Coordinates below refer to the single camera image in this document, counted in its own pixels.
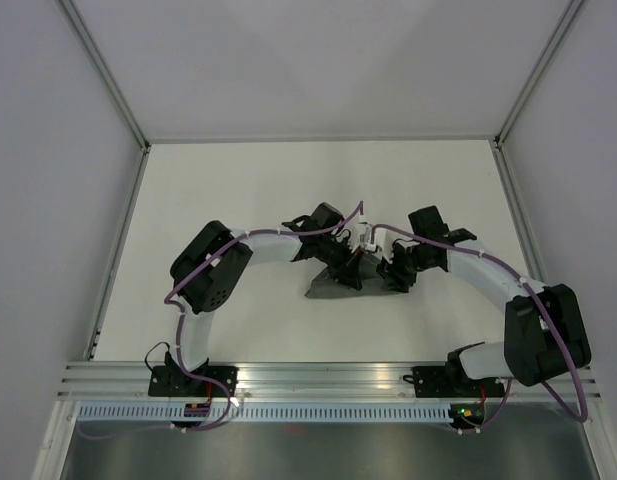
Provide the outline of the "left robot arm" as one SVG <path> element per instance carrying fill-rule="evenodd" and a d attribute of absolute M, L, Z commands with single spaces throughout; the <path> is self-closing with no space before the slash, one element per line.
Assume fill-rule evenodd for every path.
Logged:
<path fill-rule="evenodd" d="M 220 382 L 207 376 L 207 340 L 214 312 L 229 299 L 249 266 L 316 259 L 327 276 L 354 291 L 362 289 L 362 250 L 337 237 L 352 220 L 364 215 L 359 203 L 348 217 L 323 202 L 310 215 L 269 229 L 236 231 L 209 222 L 170 267 L 173 289 L 164 299 L 180 311 L 174 346 L 164 359 L 163 373 L 152 375 L 174 396 L 204 394 Z"/>

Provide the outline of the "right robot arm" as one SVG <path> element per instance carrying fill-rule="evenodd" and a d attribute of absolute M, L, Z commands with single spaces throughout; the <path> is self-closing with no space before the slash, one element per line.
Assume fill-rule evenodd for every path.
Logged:
<path fill-rule="evenodd" d="M 465 228 L 450 229 L 429 206 L 408 216 L 411 229 L 375 225 L 370 234 L 387 289 L 406 293 L 419 274 L 441 269 L 486 298 L 503 315 L 503 338 L 460 347 L 447 356 L 447 388 L 466 395 L 482 379 L 514 379 L 531 387 L 588 366 L 592 360 L 575 292 L 522 275 Z"/>

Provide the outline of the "grey cloth napkin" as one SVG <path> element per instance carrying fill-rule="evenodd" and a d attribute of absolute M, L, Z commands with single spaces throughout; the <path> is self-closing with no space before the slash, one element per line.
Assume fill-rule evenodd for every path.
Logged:
<path fill-rule="evenodd" d="M 399 295 L 399 291 L 390 290 L 384 279 L 377 272 L 379 260 L 371 255 L 364 254 L 360 262 L 361 289 L 338 283 L 330 276 L 327 269 L 323 269 L 310 283 L 304 296 L 314 300 L 337 300 L 359 297 L 381 297 Z"/>

